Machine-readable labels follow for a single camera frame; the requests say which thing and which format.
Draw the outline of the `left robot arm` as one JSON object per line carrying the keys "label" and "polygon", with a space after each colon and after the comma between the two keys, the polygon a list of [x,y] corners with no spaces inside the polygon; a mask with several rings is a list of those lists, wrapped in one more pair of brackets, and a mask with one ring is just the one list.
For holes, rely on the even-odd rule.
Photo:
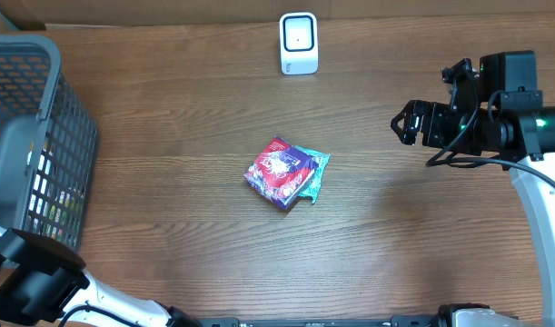
{"label": "left robot arm", "polygon": [[61,326],[201,325],[173,306],[99,282],[77,253],[55,239],[0,226],[0,324],[35,326],[40,321]]}

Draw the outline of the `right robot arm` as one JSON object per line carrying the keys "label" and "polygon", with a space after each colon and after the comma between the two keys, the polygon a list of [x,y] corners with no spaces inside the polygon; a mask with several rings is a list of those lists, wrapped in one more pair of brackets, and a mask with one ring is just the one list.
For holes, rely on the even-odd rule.
{"label": "right robot arm", "polygon": [[446,104],[410,100],[390,127],[403,144],[437,149],[427,166],[508,172],[530,227],[540,272],[541,323],[555,326],[555,106],[543,104],[531,50],[465,58],[441,71]]}

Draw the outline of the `teal wet wipes packet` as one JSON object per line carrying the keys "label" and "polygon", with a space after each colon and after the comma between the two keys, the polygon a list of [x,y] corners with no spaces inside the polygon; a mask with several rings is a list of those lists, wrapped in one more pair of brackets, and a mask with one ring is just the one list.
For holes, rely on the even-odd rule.
{"label": "teal wet wipes packet", "polygon": [[305,186],[303,190],[299,193],[302,198],[309,198],[312,204],[317,202],[320,190],[322,188],[322,177],[327,164],[330,161],[331,156],[329,154],[324,154],[312,149],[303,148],[296,145],[296,148],[305,154],[311,155],[314,161],[318,164],[315,173],[309,183]]}

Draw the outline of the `red purple snack packet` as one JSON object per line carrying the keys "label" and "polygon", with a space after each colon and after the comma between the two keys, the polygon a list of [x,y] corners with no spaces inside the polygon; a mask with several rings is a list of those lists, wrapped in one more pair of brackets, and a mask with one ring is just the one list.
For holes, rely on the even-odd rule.
{"label": "red purple snack packet", "polygon": [[318,167],[315,156],[274,136],[243,176],[259,195],[278,208],[288,210]]}

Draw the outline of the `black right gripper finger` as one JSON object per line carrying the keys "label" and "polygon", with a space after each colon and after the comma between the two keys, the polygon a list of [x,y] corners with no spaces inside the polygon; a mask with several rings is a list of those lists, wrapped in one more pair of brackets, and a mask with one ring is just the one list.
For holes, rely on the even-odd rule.
{"label": "black right gripper finger", "polygon": [[398,138],[399,138],[399,140],[401,141],[402,144],[415,145],[416,142],[417,142],[417,137],[418,136],[423,136],[423,133],[418,132],[418,131],[400,130],[400,131],[396,132],[396,135],[398,136]]}
{"label": "black right gripper finger", "polygon": [[395,133],[418,133],[421,129],[421,101],[410,100],[391,119],[391,129]]}

